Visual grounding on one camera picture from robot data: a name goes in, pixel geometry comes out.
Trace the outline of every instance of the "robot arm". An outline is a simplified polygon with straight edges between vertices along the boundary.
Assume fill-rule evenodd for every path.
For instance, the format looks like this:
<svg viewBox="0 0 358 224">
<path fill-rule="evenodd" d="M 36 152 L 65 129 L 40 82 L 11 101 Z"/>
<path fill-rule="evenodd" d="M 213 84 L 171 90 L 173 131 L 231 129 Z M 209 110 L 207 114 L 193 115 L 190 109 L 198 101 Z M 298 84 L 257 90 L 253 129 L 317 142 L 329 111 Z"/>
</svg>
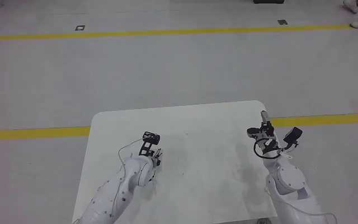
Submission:
<svg viewBox="0 0 358 224">
<path fill-rule="evenodd" d="M 144 133 L 139 156 L 126 159 L 120 171 L 98 188 L 84 214 L 77 220 L 78 224 L 116 222 L 133 199 L 135 187 L 145 186 L 154 177 L 154 169 L 160 165 L 160 154 L 154 155 L 150 147 L 158 144 L 159 140 L 157 134 Z"/>
<path fill-rule="evenodd" d="M 262 111 L 261 116 L 261 128 L 249 128 L 247 134 L 256 140 L 254 151 L 263 158 L 263 164 L 269 171 L 266 186 L 280 223 L 328 224 L 326 214 L 322 214 L 316 197 L 307 186 L 305 176 L 299 168 L 290 164 L 289 159 L 292 157 L 285 153 L 292 145 L 298 145 L 296 140 L 302 135 L 302 131 L 294 127 L 284 138 L 288 145 L 280 148 L 267 112 Z M 262 156 L 257 154 L 256 145 L 262 150 Z M 289 199 L 288 195 L 295 192 L 295 199 Z"/>
</svg>

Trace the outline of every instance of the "yellow floor line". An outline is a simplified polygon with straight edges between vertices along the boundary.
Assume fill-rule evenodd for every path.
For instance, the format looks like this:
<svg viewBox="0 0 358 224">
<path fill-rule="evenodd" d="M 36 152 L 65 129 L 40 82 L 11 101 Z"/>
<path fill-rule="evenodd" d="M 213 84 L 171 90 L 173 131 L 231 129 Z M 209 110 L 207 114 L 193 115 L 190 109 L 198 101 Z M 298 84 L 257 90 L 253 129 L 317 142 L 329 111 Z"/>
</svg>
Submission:
<svg viewBox="0 0 358 224">
<path fill-rule="evenodd" d="M 358 124 L 358 114 L 272 118 L 274 127 Z M 0 140 L 88 136 L 90 127 L 0 130 Z"/>
<path fill-rule="evenodd" d="M 107 36 L 152 36 L 152 35 L 180 35 L 180 34 L 215 34 L 229 32 L 283 32 L 310 30 L 350 29 L 349 25 L 323 26 L 278 26 L 278 27 L 242 27 L 242 28 L 212 28 L 212 29 L 184 29 L 184 30 L 145 30 L 124 32 L 77 32 L 71 34 L 28 34 L 2 35 L 0 40 L 30 40 L 30 39 L 64 39 L 64 38 L 102 38 Z"/>
</svg>

